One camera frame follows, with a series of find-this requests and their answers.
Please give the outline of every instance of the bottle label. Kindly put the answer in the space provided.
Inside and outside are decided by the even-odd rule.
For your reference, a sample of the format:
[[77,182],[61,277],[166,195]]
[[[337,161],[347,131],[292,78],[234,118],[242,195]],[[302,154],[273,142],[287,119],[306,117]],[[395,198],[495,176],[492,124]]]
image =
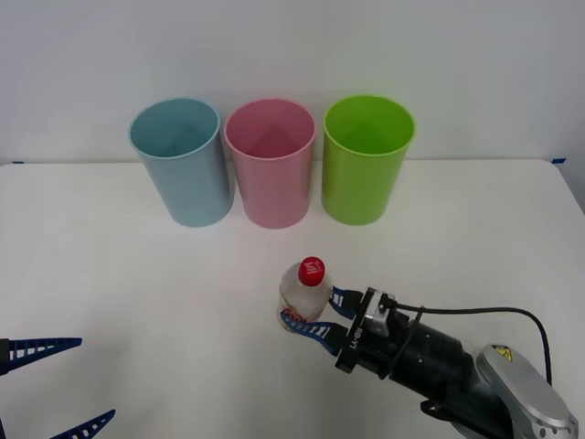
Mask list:
[[[285,300],[284,297],[280,297],[279,306],[278,306],[278,318],[281,320],[281,314],[284,313],[288,316],[291,320],[301,323],[310,323],[314,322],[319,318],[323,310],[313,311],[309,314],[301,314],[293,306],[290,306]],[[288,327],[282,322],[281,323],[284,327],[288,329]]]

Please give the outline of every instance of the white table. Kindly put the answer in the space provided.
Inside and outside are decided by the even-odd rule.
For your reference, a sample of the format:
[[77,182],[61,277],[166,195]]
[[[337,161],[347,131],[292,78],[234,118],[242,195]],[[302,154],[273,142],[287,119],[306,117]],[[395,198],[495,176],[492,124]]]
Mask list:
[[[42,439],[115,408],[108,438],[451,439],[418,395],[276,321],[281,274],[318,255],[339,286],[403,303],[515,305],[548,329],[554,384],[585,421],[585,217],[538,160],[406,162],[386,215],[337,223],[314,200],[287,230],[248,221],[236,197],[204,229],[175,224],[141,165],[0,168],[0,336],[83,345],[0,378],[8,439]],[[324,315],[333,318],[330,311]],[[468,350],[520,349],[522,316],[425,316]]]

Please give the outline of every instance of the green cup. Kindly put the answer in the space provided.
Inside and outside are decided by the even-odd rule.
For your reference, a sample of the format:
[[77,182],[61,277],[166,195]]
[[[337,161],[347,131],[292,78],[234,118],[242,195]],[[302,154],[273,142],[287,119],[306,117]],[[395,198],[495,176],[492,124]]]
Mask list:
[[351,225],[382,216],[415,133],[414,118],[382,96],[334,104],[324,118],[323,207]]

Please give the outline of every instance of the plastic bottle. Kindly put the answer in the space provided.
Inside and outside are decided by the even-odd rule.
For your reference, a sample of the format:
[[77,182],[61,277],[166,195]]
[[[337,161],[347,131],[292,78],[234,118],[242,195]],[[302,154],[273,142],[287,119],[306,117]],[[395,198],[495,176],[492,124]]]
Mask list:
[[303,259],[289,268],[282,277],[278,316],[281,312],[300,322],[319,318],[331,296],[331,279],[323,261],[314,256]]

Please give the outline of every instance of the white wall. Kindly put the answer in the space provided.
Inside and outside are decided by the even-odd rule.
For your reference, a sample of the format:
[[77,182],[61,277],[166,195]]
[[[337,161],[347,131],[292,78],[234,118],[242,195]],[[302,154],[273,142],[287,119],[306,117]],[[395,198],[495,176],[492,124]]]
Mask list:
[[134,160],[167,97],[320,121],[367,91],[415,114],[410,157],[566,156],[585,195],[584,23],[582,0],[0,0],[0,161]]

